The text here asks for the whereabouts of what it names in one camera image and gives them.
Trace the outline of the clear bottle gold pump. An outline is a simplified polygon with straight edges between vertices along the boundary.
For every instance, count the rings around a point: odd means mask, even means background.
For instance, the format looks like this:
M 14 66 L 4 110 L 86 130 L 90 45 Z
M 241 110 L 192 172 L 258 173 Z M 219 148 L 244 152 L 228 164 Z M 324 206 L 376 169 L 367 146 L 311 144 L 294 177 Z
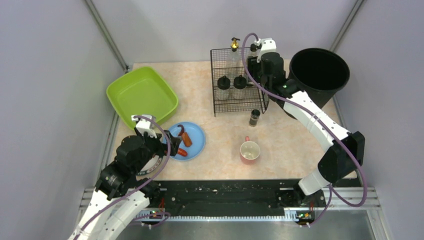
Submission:
M 240 68 L 239 65 L 241 61 L 241 56 L 238 51 L 239 41 L 240 39 L 237 37 L 233 37 L 231 39 L 230 51 L 228 52 L 228 55 L 226 57 L 226 65 L 225 65 L 227 70 L 226 76 L 231 80 L 238 76 L 238 72 Z

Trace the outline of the clear jar black lid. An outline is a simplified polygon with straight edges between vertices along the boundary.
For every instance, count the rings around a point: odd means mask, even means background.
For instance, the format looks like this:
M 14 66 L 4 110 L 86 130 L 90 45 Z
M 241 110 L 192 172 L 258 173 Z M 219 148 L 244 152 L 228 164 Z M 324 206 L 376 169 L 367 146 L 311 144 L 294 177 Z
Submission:
M 230 86 L 231 86 L 231 81 L 226 75 L 224 75 L 224 76 L 222 76 L 218 79 L 217 90 L 216 90 L 217 97 L 216 98 L 219 101 L 224 101 L 224 100 L 227 100 L 229 98 Z
M 245 95 L 245 88 L 247 86 L 247 79 L 243 75 L 239 75 L 234 78 L 233 81 L 233 92 L 234 99 L 240 100 Z

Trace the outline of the black wire basket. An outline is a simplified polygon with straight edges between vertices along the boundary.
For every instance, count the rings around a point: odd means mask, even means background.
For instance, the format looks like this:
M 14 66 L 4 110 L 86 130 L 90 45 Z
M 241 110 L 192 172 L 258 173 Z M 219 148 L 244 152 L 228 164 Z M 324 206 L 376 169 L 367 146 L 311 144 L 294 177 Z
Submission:
M 242 50 L 239 48 L 240 63 L 237 77 L 242 75 L 247 80 L 246 88 L 244 89 L 244 97 L 242 99 L 234 99 L 233 97 L 233 82 L 230 79 L 229 98 L 226 100 L 217 99 L 217 82 L 222 76 L 227 76 L 226 60 L 230 48 L 215 48 L 210 50 L 210 67 L 211 67 L 211 83 L 212 83 L 212 99 L 214 114 L 230 113 L 230 112 L 250 112 L 252 110 L 260 110 L 265 113 L 269 106 L 269 98 L 255 86 L 246 74 L 243 62 L 247 60 L 250 49 L 244 50 L 245 58 L 242 58 Z

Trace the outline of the brown sauce bottle black cap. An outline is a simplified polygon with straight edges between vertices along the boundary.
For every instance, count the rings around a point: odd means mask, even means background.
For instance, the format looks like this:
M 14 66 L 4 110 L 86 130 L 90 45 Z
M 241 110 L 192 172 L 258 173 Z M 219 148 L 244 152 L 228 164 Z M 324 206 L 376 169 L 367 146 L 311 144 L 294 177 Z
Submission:
M 248 69 L 250 75 L 256 81 L 258 81 L 259 71 L 260 71 L 260 64 L 257 62 L 258 52 L 259 52 L 258 48 L 252 43 L 250 45 L 250 50 L 249 50 L 248 56 L 246 58 L 247 69 Z

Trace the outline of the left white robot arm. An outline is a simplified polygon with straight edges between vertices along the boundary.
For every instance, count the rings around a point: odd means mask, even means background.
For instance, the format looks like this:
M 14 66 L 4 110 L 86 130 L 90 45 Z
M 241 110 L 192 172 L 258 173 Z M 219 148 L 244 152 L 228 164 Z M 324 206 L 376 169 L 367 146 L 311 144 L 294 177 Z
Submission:
M 168 130 L 134 131 L 121 141 L 114 160 L 100 172 L 71 240 L 115 240 L 141 210 L 159 197 L 158 183 L 152 178 L 138 180 L 137 175 L 151 159 L 177 155 L 182 138 Z

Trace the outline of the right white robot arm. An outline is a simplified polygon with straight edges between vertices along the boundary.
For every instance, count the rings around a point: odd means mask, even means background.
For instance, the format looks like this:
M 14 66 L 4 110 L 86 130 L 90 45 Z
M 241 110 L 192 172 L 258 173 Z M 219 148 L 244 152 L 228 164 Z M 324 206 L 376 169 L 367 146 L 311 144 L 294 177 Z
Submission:
M 324 150 L 317 167 L 295 185 L 297 194 L 308 197 L 362 170 L 364 135 L 340 126 L 323 111 L 350 78 L 350 69 L 339 55 L 322 48 L 303 49 L 292 57 L 285 71 L 283 58 L 268 52 L 248 57 L 243 66 L 254 84 L 298 120 Z

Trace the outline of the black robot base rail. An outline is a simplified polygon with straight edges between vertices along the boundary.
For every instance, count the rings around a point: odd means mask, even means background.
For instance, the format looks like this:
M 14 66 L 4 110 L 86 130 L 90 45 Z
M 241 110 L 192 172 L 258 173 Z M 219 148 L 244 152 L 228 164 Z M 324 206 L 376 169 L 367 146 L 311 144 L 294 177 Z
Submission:
M 301 198 L 298 179 L 159 180 L 148 208 L 171 217 L 284 217 L 326 205 L 324 192 Z

